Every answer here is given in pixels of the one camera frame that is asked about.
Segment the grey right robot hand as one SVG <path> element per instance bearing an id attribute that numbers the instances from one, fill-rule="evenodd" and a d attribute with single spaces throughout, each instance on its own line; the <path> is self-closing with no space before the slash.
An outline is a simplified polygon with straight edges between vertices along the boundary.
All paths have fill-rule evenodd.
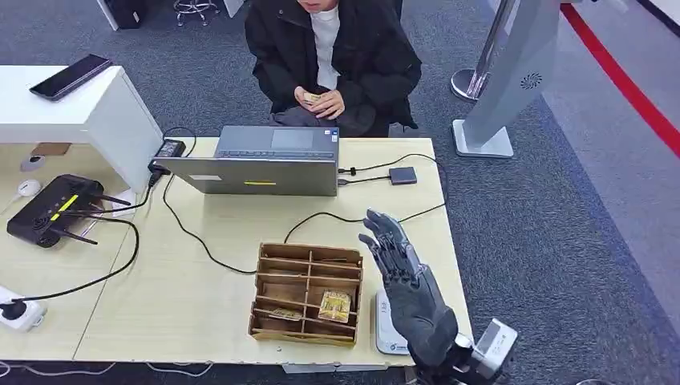
<path id="1" fill-rule="evenodd" d="M 442 365 L 459 329 L 430 267 L 420 261 L 393 217 L 368 209 L 362 223 L 373 235 L 360 234 L 358 239 L 370 250 L 382 275 L 394 328 L 406 339 L 417 364 Z"/>

